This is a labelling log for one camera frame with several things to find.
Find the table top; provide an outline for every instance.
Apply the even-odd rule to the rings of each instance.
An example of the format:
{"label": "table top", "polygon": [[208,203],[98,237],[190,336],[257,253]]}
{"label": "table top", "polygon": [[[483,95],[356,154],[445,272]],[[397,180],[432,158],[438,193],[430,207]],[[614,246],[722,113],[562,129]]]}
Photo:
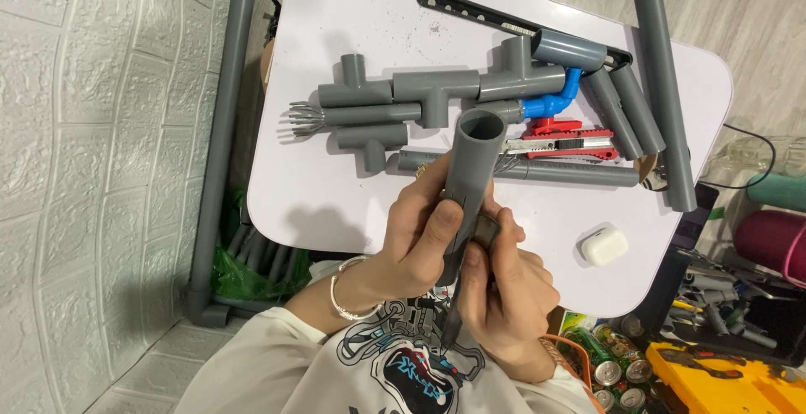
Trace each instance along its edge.
{"label": "table top", "polygon": [[[636,56],[633,68],[641,81],[635,28],[550,0],[470,1],[629,50]],[[345,53],[366,57],[369,80],[390,79],[393,72],[404,71],[484,73],[500,62],[497,47],[511,36],[423,9],[416,0],[285,0],[248,190],[257,229],[280,244],[306,249],[379,251],[388,207],[413,175],[394,169],[396,156],[390,157],[385,173],[364,172],[361,155],[339,150],[329,131],[294,137],[288,104],[315,100],[317,85],[334,81]],[[732,79],[725,63],[710,52],[677,43],[672,52],[691,168],[697,174],[729,108]],[[469,105],[451,100],[451,123],[462,106]],[[581,92],[558,119],[600,125]],[[449,149],[452,124],[446,129],[422,129],[414,123],[408,127],[406,149]],[[523,124],[509,126],[508,138],[524,129]],[[600,163],[631,164],[620,158]],[[660,193],[640,186],[499,180],[496,199],[513,209],[526,230],[522,248],[541,255],[554,275],[560,304],[596,316],[619,316],[641,302],[680,218]],[[608,226],[626,235],[630,250],[608,265],[592,267],[579,254],[579,242]]]}

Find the graphic print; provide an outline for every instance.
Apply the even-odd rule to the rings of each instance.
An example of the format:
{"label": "graphic print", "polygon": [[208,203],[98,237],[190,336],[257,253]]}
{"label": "graphic print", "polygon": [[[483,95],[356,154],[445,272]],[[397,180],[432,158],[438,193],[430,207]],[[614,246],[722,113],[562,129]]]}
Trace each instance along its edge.
{"label": "graphic print", "polygon": [[372,378],[398,402],[400,414],[455,414],[458,390],[484,368],[478,348],[439,348],[438,327],[447,315],[447,290],[388,302],[372,322],[348,329],[337,346],[347,366],[372,359]]}

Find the silver bracelet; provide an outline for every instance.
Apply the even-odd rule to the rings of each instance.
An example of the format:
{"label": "silver bracelet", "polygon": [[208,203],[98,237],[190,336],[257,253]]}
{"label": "silver bracelet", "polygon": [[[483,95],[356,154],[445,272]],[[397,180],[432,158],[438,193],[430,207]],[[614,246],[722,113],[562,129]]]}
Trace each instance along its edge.
{"label": "silver bracelet", "polygon": [[[344,272],[344,270],[347,269],[348,266],[363,262],[364,260],[368,259],[369,259],[368,255],[358,255],[357,257],[350,258],[349,260],[338,265],[338,269],[336,272],[337,273]],[[378,310],[380,310],[380,308],[384,306],[384,301],[380,301],[380,304],[376,305],[375,308],[365,313],[364,315],[353,315],[352,313],[349,313],[347,310],[344,309],[344,307],[338,305],[338,302],[336,302],[336,295],[333,292],[333,289],[336,286],[336,280],[338,280],[338,275],[334,275],[333,277],[330,278],[330,302],[333,303],[333,307],[336,308],[338,315],[341,316],[342,318],[350,321],[366,320],[370,316],[378,313]]]}

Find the textured white wall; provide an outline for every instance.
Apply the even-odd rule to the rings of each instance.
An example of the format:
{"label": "textured white wall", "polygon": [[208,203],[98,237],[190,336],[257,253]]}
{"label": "textured white wall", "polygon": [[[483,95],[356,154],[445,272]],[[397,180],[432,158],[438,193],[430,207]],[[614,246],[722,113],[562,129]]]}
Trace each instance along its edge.
{"label": "textured white wall", "polygon": [[229,0],[0,0],[0,412],[83,412],[181,315]]}

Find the black cable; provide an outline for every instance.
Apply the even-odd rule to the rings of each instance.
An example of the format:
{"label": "black cable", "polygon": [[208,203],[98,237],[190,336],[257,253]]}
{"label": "black cable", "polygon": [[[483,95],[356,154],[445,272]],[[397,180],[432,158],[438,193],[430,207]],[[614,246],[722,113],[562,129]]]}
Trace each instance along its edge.
{"label": "black cable", "polygon": [[750,184],[748,184],[748,185],[746,185],[746,186],[740,186],[740,187],[736,187],[736,186],[725,186],[725,185],[723,185],[723,184],[717,184],[717,183],[715,183],[715,182],[707,182],[707,181],[700,181],[700,182],[702,182],[703,184],[708,184],[709,186],[721,187],[721,188],[723,188],[723,189],[737,189],[737,190],[740,190],[740,189],[747,189],[748,187],[755,186],[756,184],[759,184],[761,181],[764,181],[764,179],[765,179],[767,176],[769,176],[769,175],[770,175],[770,173],[772,172],[772,167],[773,167],[773,166],[775,166],[775,146],[772,144],[772,142],[771,142],[771,141],[769,141],[769,139],[767,139],[767,138],[766,138],[766,137],[764,137],[764,136],[760,136],[759,134],[754,134],[754,133],[753,133],[753,132],[751,132],[751,131],[746,131],[746,130],[744,130],[744,129],[740,129],[740,128],[734,128],[734,127],[733,127],[733,126],[731,126],[730,124],[724,124],[724,123],[723,123],[722,125],[723,125],[723,126],[725,126],[725,127],[726,127],[726,128],[728,128],[728,129],[732,129],[732,130],[735,130],[735,131],[738,131],[738,132],[741,132],[741,133],[747,134],[747,135],[749,135],[749,136],[754,136],[754,137],[756,137],[756,138],[758,138],[758,139],[761,139],[761,140],[762,140],[762,141],[764,141],[765,143],[769,144],[769,145],[770,145],[770,150],[772,151],[772,158],[770,159],[770,166],[769,166],[769,167],[767,167],[767,171],[766,171],[766,172],[764,172],[764,174],[763,174],[763,175],[762,175],[762,176],[761,176],[759,179],[757,179],[755,182],[751,182]]}

